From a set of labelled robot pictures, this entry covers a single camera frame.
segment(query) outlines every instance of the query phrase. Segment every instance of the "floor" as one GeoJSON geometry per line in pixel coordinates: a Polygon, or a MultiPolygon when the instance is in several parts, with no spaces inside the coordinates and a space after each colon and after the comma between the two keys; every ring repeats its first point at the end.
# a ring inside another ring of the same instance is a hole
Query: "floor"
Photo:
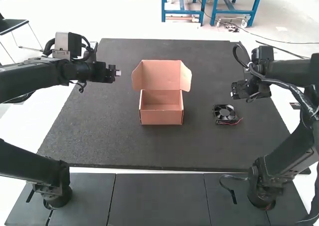
{"type": "MultiPolygon", "coordinates": [[[[251,8],[253,0],[237,0],[237,8],[251,8]]],[[[167,7],[178,6],[175,3],[167,7]]],[[[252,33],[283,41],[319,41],[319,0],[261,0],[252,28],[252,33]]],[[[186,8],[199,8],[190,4],[186,8]]],[[[319,52],[319,45],[292,45],[271,42],[245,32],[229,33],[223,27],[211,27],[205,16],[204,26],[196,23],[161,23],[160,0],[0,0],[1,13],[7,18],[26,18],[40,42],[54,37],[56,31],[72,31],[86,36],[90,41],[101,38],[162,38],[162,39],[206,39],[242,41],[248,52],[258,46],[258,39],[265,43],[311,56],[319,52]]],[[[211,14],[212,3],[206,6],[211,14]]],[[[18,44],[38,47],[27,27],[15,32],[18,44]]],[[[38,55],[38,52],[20,50],[15,47],[10,35],[1,37],[16,62],[38,55]]],[[[276,51],[276,59],[294,57],[276,51]]],[[[10,58],[0,49],[1,64],[10,64],[10,58]]],[[[73,86],[57,86],[38,90],[22,105],[0,105],[0,138],[18,147],[36,152],[59,114],[73,86]]],[[[295,102],[287,91],[272,86],[273,101],[287,128],[293,132],[299,122],[298,110],[292,110],[289,102],[295,102]]],[[[311,166],[310,176],[297,176],[294,180],[307,210],[314,195],[316,166],[311,166]]],[[[134,173],[129,170],[72,168],[72,172],[117,172],[134,173]]],[[[25,182],[0,178],[0,225],[3,225],[25,182]]]]}

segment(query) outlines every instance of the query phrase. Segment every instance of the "cardboard box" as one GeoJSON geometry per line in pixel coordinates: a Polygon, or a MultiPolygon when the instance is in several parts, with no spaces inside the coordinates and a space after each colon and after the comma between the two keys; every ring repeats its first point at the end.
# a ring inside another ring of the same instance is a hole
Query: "cardboard box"
{"type": "Polygon", "coordinates": [[[132,72],[133,89],[141,91],[142,125],[181,125],[182,90],[189,92],[191,71],[180,60],[142,60],[132,72]]]}

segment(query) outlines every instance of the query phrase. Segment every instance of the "blue metal frame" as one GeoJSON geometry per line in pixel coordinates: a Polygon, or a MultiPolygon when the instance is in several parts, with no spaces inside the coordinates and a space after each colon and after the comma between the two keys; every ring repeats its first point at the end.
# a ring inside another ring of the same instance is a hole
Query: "blue metal frame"
{"type": "Polygon", "coordinates": [[[165,10],[165,2],[167,2],[167,0],[161,0],[161,21],[162,22],[165,22],[166,14],[192,14],[192,15],[199,15],[200,25],[203,25],[206,0],[202,0],[202,5],[200,10],[185,10],[184,0],[179,0],[180,10],[165,10]]]}
{"type": "Polygon", "coordinates": [[[232,0],[232,2],[230,2],[229,0],[224,0],[228,10],[220,10],[220,9],[217,9],[217,2],[218,2],[218,0],[214,0],[213,12],[212,12],[212,15],[211,15],[210,25],[214,25],[215,24],[216,14],[222,13],[222,14],[246,14],[246,15],[250,15],[250,19],[248,20],[247,25],[248,26],[252,26],[260,0],[255,0],[252,10],[236,10],[235,7],[232,4],[232,3],[235,3],[236,0],[232,0]]]}

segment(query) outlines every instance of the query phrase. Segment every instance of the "black fan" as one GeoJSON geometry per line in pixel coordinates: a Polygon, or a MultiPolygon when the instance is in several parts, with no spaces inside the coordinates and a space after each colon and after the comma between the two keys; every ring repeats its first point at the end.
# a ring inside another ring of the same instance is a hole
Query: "black fan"
{"type": "Polygon", "coordinates": [[[232,105],[214,105],[214,115],[216,117],[216,124],[236,123],[238,117],[232,105]]]}

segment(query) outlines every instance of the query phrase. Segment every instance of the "chair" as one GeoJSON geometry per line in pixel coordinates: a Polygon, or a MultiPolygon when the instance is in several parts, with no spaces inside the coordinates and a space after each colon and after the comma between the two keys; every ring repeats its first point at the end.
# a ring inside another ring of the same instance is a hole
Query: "chair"
{"type": "MultiPolygon", "coordinates": [[[[38,49],[33,49],[33,48],[28,48],[28,47],[24,47],[24,46],[18,46],[18,44],[16,43],[16,40],[14,38],[14,35],[13,35],[13,32],[15,29],[18,29],[24,25],[28,24],[28,26],[30,27],[34,37],[36,38],[37,42],[39,43],[42,51],[43,51],[43,48],[38,40],[38,38],[36,37],[36,35],[34,34],[34,31],[32,30],[30,24],[29,24],[29,21],[28,20],[19,20],[19,19],[6,19],[4,18],[1,13],[0,13],[0,35],[5,35],[9,32],[11,32],[12,36],[13,36],[13,39],[14,39],[14,42],[16,44],[17,47],[19,48],[25,48],[25,49],[29,49],[29,50],[37,50],[37,51],[41,51],[41,50],[38,50],[38,49]]],[[[3,47],[3,49],[6,51],[6,53],[8,54],[8,56],[11,58],[11,60],[15,63],[14,59],[11,57],[11,55],[9,54],[9,52],[6,50],[6,48],[4,47],[4,45],[1,43],[0,41],[0,44],[1,46],[3,47]]]]}

